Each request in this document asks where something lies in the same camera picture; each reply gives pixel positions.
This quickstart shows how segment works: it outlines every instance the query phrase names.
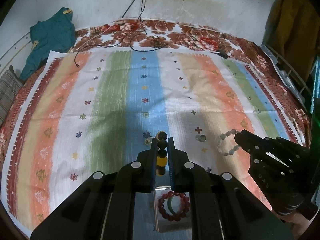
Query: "wall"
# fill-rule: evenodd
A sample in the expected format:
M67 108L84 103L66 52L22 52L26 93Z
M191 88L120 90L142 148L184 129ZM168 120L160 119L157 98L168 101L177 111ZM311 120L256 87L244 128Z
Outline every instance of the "wall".
M37 20L50 18L61 7L73 10L76 29L119 19L132 0L17 0L3 25L1 52L28 32ZM274 0L147 0L142 18L166 19L215 27L260 45ZM127 17L140 14L137 0Z

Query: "cross pattern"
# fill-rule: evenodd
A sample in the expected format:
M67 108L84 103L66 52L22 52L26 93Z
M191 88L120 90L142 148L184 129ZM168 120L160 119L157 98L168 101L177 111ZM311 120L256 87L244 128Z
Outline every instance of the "cross pattern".
M199 127L197 127L197 129L195 129L196 132L201 133L202 129L200 129Z

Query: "mustard yellow cloth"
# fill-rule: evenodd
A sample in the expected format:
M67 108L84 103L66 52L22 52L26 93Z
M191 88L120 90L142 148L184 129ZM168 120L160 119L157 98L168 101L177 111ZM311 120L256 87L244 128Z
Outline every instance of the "mustard yellow cloth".
M276 28L268 44L306 81L319 52L320 17L309 0L277 0L269 19Z

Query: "teal cloth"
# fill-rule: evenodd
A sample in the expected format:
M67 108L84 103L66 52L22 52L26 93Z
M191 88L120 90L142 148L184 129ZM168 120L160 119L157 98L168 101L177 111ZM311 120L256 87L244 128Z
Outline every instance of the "teal cloth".
M65 53L76 42L75 27L71 23L72 12L63 14L68 8L62 7L55 15L44 22L38 22L30 28L32 43L39 43L26 60L20 79L27 80L46 60L50 50Z

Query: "bracelet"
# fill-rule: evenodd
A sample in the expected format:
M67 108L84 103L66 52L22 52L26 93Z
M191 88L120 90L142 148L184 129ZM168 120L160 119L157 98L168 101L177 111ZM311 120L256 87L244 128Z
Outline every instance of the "bracelet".
M180 198L183 199L183 209L179 211L179 213L176 213L173 211L172 206L171 206L171 201L174 196L179 196ZM168 199L168 209L172 213L172 215L169 215L166 210L164 209L164 200ZM163 218L167 219L168 221L180 221L181 218L185 218L187 215L186 213L189 212L189 207L190 207L190 202L189 202L189 197L186 197L185 193L178 193L174 191L169 191L168 193L164 193L162 197L159 199L159 213L162 215Z
M235 153L235 151L239 150L240 149L240 146L239 145L236 145L233 147L233 149L229 150L228 152L222 152L222 149L221 149L221 143L222 141L230 136L231 134L236 134L236 133L239 133L239 131L237 131L236 129L232 129L230 131L227 131L226 133L222 133L220 134L219 137L217 137L216 139L216 145L217 145L217 149L218 149L218 152L220 154L222 154L223 156L228 156L228 155L233 155Z

